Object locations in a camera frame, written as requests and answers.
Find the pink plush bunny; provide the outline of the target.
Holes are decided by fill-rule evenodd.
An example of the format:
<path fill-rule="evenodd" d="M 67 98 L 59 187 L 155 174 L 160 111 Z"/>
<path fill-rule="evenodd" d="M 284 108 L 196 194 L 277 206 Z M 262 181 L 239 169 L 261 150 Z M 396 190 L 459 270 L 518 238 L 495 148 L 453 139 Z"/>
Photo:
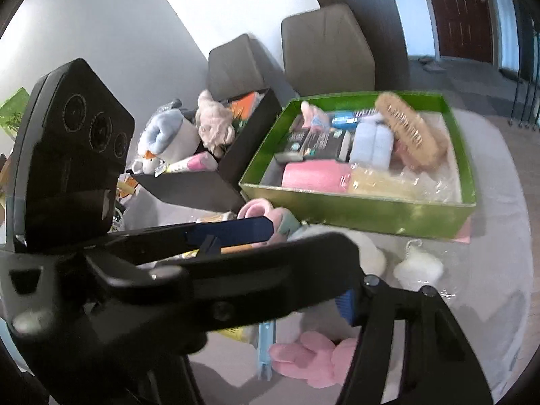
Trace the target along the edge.
<path fill-rule="evenodd" d="M 269 349 L 272 368 L 278 374 L 303 380 L 311 388 L 343 386 L 347 378 L 356 338 L 334 344 L 315 331 L 308 331 L 289 344 L 273 344 Z"/>

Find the white plush dog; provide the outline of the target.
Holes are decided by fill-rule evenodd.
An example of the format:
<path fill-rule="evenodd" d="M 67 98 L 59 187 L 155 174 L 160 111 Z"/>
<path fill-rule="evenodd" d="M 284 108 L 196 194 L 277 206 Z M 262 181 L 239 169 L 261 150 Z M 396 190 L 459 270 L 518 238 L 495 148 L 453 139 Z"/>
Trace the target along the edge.
<path fill-rule="evenodd" d="M 373 241 L 367 235 L 360 231 L 325 225 L 304 225 L 297 231 L 293 232 L 288 237 L 288 240 L 301 240 L 330 232 L 338 232 L 343 234 L 357 245 L 360 253 L 360 267 L 363 269 L 365 274 L 383 277 L 387 264 L 386 256 L 375 246 Z"/>

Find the black storage box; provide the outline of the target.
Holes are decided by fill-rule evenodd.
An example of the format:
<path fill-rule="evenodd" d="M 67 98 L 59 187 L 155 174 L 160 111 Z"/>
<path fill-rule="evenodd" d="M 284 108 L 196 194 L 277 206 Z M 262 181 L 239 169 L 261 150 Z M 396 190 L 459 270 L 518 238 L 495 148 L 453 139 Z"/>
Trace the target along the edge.
<path fill-rule="evenodd" d="M 237 211 L 244 199 L 240 179 L 282 111 L 275 93 L 260 90 L 260 102 L 221 158 L 205 149 L 179 163 L 179 171 L 136 174 L 135 180 L 158 200 L 193 209 Z"/>

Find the pink white tube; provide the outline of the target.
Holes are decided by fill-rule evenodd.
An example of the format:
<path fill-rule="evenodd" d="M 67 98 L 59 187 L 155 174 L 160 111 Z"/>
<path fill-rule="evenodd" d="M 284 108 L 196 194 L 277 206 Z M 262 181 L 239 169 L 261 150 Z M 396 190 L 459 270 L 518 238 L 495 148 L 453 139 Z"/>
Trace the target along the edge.
<path fill-rule="evenodd" d="M 218 162 L 214 156 L 207 151 L 203 151 L 175 163 L 161 165 L 160 169 L 156 171 L 155 177 L 159 177 L 161 174 L 212 172 L 217 167 Z"/>

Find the beige plush pig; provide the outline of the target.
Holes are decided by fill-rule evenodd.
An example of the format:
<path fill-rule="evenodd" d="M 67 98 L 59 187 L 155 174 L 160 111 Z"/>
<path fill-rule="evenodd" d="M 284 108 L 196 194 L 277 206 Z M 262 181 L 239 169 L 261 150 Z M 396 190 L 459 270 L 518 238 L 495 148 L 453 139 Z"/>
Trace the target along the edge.
<path fill-rule="evenodd" d="M 208 90 L 198 96 L 195 115 L 198 135 L 203 146 L 216 158 L 222 158 L 225 149 L 235 139 L 234 114 L 223 104 L 216 102 Z"/>

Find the blue grey plush slipper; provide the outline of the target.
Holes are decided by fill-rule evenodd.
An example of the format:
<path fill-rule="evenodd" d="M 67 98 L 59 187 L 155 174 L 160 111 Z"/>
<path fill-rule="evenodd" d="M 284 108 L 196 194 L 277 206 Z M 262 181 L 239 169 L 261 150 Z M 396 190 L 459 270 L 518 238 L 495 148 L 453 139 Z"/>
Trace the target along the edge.
<path fill-rule="evenodd" d="M 198 129 L 178 108 L 157 111 L 146 124 L 137 154 L 154 156 L 168 164 L 193 156 L 200 144 Z"/>

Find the black tissue pack left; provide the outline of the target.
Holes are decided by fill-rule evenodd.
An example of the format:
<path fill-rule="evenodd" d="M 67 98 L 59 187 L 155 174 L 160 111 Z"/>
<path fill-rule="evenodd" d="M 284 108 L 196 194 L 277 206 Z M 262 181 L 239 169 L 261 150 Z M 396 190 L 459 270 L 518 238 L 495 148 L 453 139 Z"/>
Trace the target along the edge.
<path fill-rule="evenodd" d="M 284 136 L 275 150 L 275 161 L 281 165 L 302 162 L 304 158 L 303 147 L 308 134 L 309 129 L 303 128 Z"/>

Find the black tissue pack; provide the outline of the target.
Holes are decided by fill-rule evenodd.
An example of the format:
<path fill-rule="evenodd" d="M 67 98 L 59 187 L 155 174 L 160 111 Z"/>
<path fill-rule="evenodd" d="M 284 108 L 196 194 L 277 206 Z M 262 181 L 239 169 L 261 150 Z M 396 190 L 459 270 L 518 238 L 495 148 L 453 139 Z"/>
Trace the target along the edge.
<path fill-rule="evenodd" d="M 309 129 L 303 128 L 284 136 L 275 150 L 275 161 L 281 165 L 302 162 L 304 158 L 303 147 L 308 134 Z"/>
<path fill-rule="evenodd" d="M 312 130 L 302 148 L 304 161 L 335 160 L 346 162 L 351 147 L 351 133 L 341 129 Z"/>

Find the orange carton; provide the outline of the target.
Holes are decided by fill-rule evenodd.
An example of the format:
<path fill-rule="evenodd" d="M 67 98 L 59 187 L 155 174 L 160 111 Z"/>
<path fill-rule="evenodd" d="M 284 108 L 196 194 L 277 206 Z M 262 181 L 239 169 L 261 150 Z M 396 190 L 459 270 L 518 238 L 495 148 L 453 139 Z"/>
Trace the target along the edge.
<path fill-rule="evenodd" d="M 253 110 L 260 102 L 261 95 L 257 91 L 252 91 L 244 95 L 242 98 L 232 101 L 229 108 L 233 112 L 235 120 L 246 121 L 252 115 Z"/>

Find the black tissue pack right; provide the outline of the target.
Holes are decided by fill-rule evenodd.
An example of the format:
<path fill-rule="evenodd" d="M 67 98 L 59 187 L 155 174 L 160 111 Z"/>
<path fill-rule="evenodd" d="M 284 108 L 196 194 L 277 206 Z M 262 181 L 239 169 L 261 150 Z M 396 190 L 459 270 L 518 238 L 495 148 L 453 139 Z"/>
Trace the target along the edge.
<path fill-rule="evenodd" d="M 302 148 L 304 161 L 335 160 L 346 162 L 351 147 L 351 133 L 341 129 L 312 130 Z"/>

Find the pink bunny ear toy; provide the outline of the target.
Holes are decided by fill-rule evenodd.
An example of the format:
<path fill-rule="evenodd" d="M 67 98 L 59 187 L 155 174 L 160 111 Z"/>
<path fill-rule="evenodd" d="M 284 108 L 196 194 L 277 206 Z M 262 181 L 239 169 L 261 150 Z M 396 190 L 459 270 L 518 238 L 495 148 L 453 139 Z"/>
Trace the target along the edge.
<path fill-rule="evenodd" d="M 303 101 L 300 106 L 303 116 L 303 128 L 310 128 L 320 131 L 328 131 L 331 128 L 331 119 L 321 108 L 307 101 Z"/>

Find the yellow item in bag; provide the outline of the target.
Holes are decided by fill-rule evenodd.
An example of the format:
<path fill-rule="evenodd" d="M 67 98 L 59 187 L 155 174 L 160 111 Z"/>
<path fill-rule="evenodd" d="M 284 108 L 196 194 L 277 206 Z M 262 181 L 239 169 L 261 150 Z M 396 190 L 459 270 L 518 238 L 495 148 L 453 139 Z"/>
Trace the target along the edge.
<path fill-rule="evenodd" d="M 347 192 L 398 200 L 419 200 L 423 196 L 414 181 L 362 165 L 351 169 Z"/>

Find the beige chair far left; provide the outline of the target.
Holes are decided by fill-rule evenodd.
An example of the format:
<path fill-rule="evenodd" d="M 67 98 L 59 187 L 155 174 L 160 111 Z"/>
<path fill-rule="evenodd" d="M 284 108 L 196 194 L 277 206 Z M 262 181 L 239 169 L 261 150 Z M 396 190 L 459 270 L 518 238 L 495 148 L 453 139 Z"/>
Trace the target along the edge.
<path fill-rule="evenodd" d="M 271 89 L 282 106 L 297 98 L 275 58 L 247 34 L 211 50 L 207 88 L 216 100 L 264 89 Z"/>

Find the beige chair near cabinet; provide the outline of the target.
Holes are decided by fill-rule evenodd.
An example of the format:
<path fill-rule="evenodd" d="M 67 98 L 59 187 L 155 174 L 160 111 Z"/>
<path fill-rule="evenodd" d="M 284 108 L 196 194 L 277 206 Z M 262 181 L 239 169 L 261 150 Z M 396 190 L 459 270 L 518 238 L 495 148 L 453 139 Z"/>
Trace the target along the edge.
<path fill-rule="evenodd" d="M 373 54 L 348 5 L 289 16 L 281 35 L 284 73 L 298 94 L 374 90 Z"/>

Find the green plant box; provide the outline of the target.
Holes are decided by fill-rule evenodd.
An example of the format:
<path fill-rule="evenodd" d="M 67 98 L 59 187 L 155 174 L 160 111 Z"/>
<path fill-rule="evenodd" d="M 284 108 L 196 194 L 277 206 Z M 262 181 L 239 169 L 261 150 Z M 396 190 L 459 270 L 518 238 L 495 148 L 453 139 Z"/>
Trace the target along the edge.
<path fill-rule="evenodd" d="M 29 94 L 25 88 L 18 89 L 0 107 L 1 127 L 13 140 L 16 139 L 22 116 L 29 102 Z"/>

